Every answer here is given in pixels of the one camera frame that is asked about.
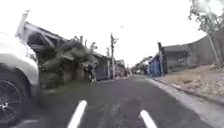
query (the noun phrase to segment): asphalt road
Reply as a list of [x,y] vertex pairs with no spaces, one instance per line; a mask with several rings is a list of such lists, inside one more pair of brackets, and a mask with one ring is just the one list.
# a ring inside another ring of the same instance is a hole
[[88,106],[80,128],[145,128],[139,118],[149,112],[158,128],[212,128],[193,111],[184,107],[143,77],[81,85],[70,84],[48,94],[40,108],[18,128],[66,128],[80,100]]

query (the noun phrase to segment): parked car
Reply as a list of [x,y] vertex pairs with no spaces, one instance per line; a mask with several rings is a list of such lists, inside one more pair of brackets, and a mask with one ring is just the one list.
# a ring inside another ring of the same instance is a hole
[[28,45],[0,33],[0,125],[16,121],[40,94],[37,63]]

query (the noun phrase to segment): curb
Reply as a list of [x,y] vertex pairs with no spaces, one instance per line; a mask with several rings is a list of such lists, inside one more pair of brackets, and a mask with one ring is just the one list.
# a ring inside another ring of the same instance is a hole
[[190,95],[193,95],[193,96],[196,96],[196,97],[205,99],[205,100],[207,100],[207,101],[216,103],[216,104],[218,104],[218,105],[224,106],[224,100],[220,100],[220,98],[216,98],[216,97],[212,97],[212,96],[207,96],[207,95],[198,94],[198,93],[196,93],[196,92],[189,91],[189,90],[187,90],[187,89],[183,89],[183,88],[181,88],[180,86],[175,85],[175,84],[168,84],[168,83],[165,83],[165,82],[163,82],[163,81],[156,80],[156,79],[153,79],[153,78],[150,78],[150,79],[153,80],[153,81],[156,81],[156,82],[158,82],[158,83],[164,84],[164,85],[166,85],[166,86],[173,87],[173,88],[177,89],[178,91],[185,92],[185,93],[187,93],[187,94],[190,94]]

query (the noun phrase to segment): sky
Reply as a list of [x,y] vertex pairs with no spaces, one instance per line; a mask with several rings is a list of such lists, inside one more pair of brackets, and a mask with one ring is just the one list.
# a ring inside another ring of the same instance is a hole
[[110,33],[119,38],[115,58],[130,67],[163,46],[196,41],[205,33],[187,19],[189,0],[4,0],[0,1],[0,31],[14,35],[22,13],[27,21],[71,39],[83,35],[106,55]]

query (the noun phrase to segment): wall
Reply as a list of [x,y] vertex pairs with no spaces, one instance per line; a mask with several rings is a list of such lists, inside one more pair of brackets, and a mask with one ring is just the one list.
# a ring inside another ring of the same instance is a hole
[[[224,62],[224,29],[214,33],[212,38],[221,63]],[[179,71],[199,65],[214,64],[216,58],[207,36],[193,43],[165,46],[168,72]]]

